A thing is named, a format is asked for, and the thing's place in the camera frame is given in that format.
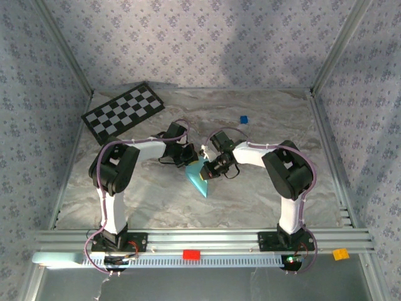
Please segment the light blue cloth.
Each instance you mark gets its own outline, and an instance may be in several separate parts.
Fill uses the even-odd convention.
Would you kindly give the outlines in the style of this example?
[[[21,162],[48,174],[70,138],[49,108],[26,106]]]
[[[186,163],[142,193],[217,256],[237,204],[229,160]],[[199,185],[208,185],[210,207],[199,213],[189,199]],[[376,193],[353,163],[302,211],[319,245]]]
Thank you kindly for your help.
[[[202,156],[199,156],[199,161],[197,164],[186,166],[185,167],[185,175],[190,183],[203,195],[203,197],[207,197],[208,192],[208,180],[203,181],[200,177],[200,171],[206,170],[209,173],[209,179],[213,179],[217,177],[217,172],[212,168],[212,162],[208,159],[204,159]]]

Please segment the black and white chessboard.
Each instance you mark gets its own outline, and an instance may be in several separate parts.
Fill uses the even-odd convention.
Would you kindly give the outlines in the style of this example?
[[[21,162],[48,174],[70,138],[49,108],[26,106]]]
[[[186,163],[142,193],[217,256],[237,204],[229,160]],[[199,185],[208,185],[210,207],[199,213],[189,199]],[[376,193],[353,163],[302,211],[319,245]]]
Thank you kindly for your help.
[[[95,140],[104,144],[164,109],[162,99],[143,82],[81,116]]]

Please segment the aluminium mounting rail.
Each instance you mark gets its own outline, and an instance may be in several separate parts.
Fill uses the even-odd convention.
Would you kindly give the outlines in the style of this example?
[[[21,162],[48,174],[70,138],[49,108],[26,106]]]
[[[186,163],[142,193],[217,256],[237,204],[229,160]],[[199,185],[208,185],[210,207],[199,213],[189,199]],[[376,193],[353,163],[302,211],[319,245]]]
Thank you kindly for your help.
[[[183,250],[200,250],[203,254],[257,254],[258,233],[273,229],[156,229],[131,230],[147,233],[146,255],[179,255]],[[351,254],[373,253],[375,246],[368,230],[363,228],[323,228],[311,232],[319,253],[346,248]],[[83,251],[89,234],[85,230],[39,231],[35,235],[40,251]]]

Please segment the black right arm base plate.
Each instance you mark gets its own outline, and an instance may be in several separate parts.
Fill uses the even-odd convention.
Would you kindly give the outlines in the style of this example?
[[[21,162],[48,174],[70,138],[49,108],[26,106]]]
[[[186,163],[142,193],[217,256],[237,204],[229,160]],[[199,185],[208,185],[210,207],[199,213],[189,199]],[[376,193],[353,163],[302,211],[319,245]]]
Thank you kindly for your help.
[[[298,234],[287,235],[277,231],[262,231],[258,233],[258,245],[260,251],[314,251],[315,246],[312,237],[299,230]]]

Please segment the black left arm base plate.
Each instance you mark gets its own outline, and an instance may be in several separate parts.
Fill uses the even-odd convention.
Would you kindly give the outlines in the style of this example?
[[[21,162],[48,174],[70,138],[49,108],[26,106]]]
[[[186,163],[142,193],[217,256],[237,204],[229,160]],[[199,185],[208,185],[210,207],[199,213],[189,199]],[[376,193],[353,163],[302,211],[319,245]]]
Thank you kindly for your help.
[[[91,251],[135,253],[147,249],[147,233],[124,232],[118,235],[100,233],[95,236]]]

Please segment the aluminium side rail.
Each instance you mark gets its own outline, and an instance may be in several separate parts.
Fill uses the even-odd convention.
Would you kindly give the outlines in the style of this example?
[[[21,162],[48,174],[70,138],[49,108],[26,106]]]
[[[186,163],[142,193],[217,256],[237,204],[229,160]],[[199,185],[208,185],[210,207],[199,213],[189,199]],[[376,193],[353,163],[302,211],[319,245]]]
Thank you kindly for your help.
[[[328,163],[330,174],[333,179],[333,186],[340,207],[340,211],[346,211],[347,216],[341,213],[341,219],[344,227],[348,228],[359,228],[360,223],[356,214],[352,208],[352,202],[350,200],[345,179],[345,170],[343,166],[338,162],[339,152],[335,141],[331,139],[331,127],[330,123],[326,121],[326,112],[323,105],[317,100],[312,89],[306,90],[308,96],[311,111],[315,118],[316,126],[320,135],[323,150]]]
[[[49,135],[48,141],[56,146],[56,149],[51,153],[51,163],[55,169],[56,177],[48,182],[51,194],[46,211],[46,230],[55,228],[83,130],[81,116],[88,110],[92,98],[92,93],[84,95],[80,98],[79,107],[72,111],[62,110],[63,128]]]

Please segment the aluminium frame post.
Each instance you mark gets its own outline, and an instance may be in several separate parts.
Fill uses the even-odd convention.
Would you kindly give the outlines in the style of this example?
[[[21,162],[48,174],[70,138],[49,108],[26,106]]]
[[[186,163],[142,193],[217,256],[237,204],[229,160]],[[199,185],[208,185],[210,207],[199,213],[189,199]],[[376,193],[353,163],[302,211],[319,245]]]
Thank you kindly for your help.
[[[355,31],[372,2],[373,0],[355,0],[350,13],[346,17],[328,56],[324,60],[323,65],[310,88],[312,96],[315,97],[324,87],[324,84],[334,70],[338,60],[341,58],[345,48],[350,42],[352,36],[355,34]]]
[[[91,88],[83,70],[80,68],[72,49],[69,47],[67,40],[63,36],[56,19],[53,17],[51,11],[47,7],[44,0],[29,0],[39,18],[44,24],[47,32],[54,41],[57,49],[61,53],[61,56],[66,62],[67,67],[70,69],[75,80],[78,82],[83,93],[89,97],[93,95],[93,89]]]

